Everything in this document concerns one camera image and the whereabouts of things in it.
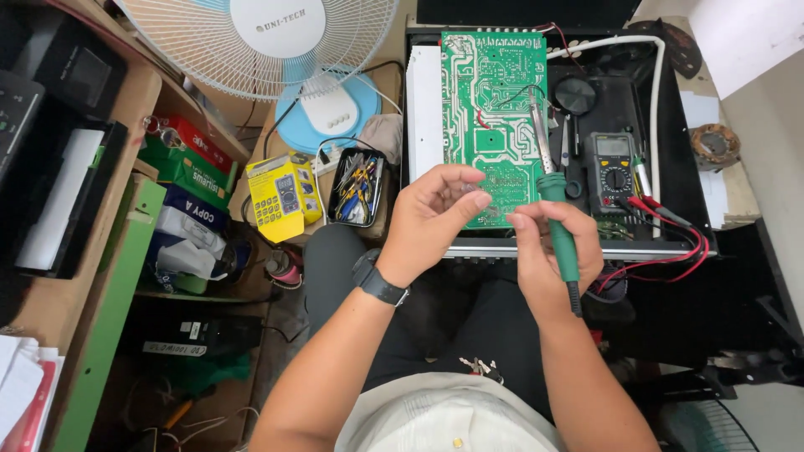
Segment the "yellow box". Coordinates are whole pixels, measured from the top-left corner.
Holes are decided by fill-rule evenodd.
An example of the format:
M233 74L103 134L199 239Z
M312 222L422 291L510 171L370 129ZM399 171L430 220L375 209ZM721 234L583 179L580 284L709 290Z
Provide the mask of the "yellow box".
M256 226L277 243L298 236L322 216L310 159L301 152L246 166Z

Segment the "gray pants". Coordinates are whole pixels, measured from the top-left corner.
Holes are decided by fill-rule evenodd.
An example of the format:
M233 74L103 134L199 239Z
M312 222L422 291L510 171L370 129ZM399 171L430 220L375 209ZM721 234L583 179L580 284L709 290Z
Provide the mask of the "gray pants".
M305 296L312 337L355 288L351 269L366 252L355 230L343 224L320 228L304 251ZM490 274L513 273L515 267L492 265ZM552 420L539 349L539 329L515 281L490 279L479 293L466 323L441 358L425 361L398 315L391 319L371 363L363 391L422 372L469 373L458 358L494 360L505 386L533 409Z

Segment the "man's left hand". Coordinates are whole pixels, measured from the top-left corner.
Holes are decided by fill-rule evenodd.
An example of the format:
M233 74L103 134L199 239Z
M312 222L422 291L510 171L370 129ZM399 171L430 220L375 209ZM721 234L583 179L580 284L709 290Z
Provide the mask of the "man's left hand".
M461 229L491 203L491 195L463 191L486 177L467 165L438 165L403 189L376 267L397 287L408 287L446 254Z

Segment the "green soldering iron handle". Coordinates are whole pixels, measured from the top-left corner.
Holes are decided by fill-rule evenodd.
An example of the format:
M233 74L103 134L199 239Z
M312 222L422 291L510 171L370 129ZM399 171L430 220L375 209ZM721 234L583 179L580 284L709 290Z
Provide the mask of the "green soldering iron handle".
M541 175L536 180L536 190L539 192L539 197L545 201L566 202L567 198L564 193L566 186L567 180L564 178L564 174L559 172ZM560 221L549 220L548 224L550 225L550 237L553 249L556 252L556 262L561 273L561 279L567 283L572 312L580 317L580 294L578 291L580 273L578 273L578 253L575 249L575 239Z

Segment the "white shirt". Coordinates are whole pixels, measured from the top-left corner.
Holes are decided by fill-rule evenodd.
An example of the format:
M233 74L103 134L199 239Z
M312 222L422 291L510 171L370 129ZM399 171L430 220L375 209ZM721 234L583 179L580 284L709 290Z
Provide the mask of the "white shirt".
M507 388L477 375L422 373L358 397L336 452L559 452L558 431Z

